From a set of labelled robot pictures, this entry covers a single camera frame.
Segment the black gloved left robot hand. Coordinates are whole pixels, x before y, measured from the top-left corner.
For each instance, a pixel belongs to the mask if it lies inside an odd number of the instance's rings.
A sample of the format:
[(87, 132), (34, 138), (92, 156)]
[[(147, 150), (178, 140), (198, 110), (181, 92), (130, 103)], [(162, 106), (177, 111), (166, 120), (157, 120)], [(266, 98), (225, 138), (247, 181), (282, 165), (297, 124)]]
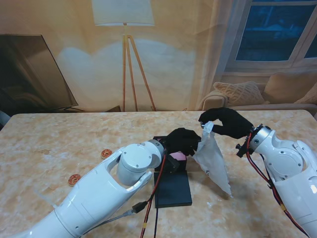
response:
[(161, 141), (168, 154), (181, 152), (185, 156), (193, 156), (199, 142), (201, 137), (185, 128), (175, 129)]

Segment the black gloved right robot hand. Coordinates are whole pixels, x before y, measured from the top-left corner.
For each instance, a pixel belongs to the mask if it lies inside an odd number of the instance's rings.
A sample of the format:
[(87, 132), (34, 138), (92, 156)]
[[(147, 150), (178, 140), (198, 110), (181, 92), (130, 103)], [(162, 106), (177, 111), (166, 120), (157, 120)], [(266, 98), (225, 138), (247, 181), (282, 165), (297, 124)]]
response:
[(212, 108), (199, 117), (199, 122), (206, 124), (209, 121), (220, 120), (222, 125), (214, 125), (212, 132), (226, 135), (234, 139), (248, 136), (253, 129), (253, 124), (241, 116), (237, 111), (230, 108)]

